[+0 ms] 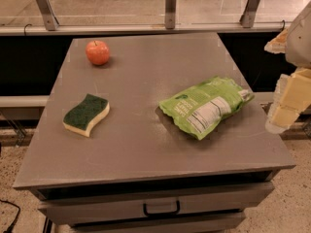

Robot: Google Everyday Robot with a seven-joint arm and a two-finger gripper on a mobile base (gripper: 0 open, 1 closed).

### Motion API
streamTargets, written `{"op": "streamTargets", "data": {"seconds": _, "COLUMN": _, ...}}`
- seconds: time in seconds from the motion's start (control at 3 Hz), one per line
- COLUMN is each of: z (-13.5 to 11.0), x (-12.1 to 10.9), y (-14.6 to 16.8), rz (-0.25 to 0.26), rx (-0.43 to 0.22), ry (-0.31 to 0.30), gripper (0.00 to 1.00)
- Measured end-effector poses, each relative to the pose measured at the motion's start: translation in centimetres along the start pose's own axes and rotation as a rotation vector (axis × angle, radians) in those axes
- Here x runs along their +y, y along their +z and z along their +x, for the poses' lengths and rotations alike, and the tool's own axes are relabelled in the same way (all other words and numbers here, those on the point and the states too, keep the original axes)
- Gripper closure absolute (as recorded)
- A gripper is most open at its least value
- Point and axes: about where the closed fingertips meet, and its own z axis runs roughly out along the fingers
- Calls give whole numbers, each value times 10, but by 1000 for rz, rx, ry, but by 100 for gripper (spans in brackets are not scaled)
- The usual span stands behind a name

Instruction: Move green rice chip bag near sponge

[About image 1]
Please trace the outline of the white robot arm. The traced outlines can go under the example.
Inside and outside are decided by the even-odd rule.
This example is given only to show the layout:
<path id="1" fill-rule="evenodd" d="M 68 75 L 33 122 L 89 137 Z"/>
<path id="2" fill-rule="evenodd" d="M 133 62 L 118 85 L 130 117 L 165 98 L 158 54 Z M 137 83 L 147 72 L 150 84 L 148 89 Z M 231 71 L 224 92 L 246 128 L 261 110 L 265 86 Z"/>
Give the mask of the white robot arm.
<path id="1" fill-rule="evenodd" d="M 288 130 L 311 105 L 311 1 L 264 49 L 283 53 L 296 67 L 290 75 L 282 74 L 276 83 L 273 103 L 265 128 L 273 134 Z"/>

